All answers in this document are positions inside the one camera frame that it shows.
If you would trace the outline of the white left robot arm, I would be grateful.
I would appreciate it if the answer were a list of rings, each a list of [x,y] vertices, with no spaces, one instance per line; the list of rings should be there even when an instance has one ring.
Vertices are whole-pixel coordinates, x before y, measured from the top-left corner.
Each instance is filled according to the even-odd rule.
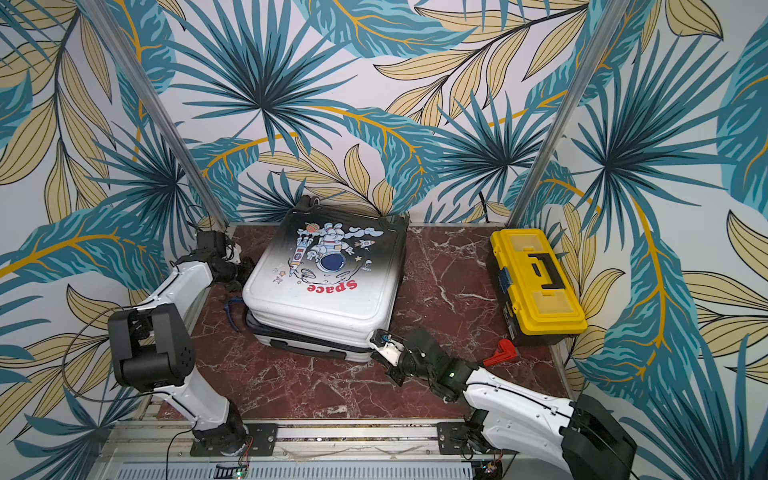
[[[160,397],[192,424],[206,453],[241,455],[250,443],[237,407],[217,393],[196,367],[184,318],[214,283],[240,283],[253,262],[221,231],[200,231],[196,248],[178,259],[170,275],[135,307],[107,322],[117,383]]]

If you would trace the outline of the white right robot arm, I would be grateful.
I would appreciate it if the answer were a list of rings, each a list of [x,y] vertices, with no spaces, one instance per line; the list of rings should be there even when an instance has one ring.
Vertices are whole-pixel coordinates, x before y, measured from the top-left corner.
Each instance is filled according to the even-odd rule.
[[[445,402],[470,407],[463,442],[471,449],[532,456],[575,479],[634,478],[637,443],[597,399],[553,397],[503,380],[450,356],[425,330],[399,337],[378,329],[370,342],[396,385],[420,379]]]

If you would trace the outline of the silver space-print hard suitcase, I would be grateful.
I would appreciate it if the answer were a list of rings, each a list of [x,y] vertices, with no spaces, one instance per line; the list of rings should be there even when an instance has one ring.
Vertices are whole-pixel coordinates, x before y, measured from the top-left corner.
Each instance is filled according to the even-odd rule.
[[[292,353],[370,361],[371,336],[390,326],[409,223],[303,196],[243,287],[247,329]]]

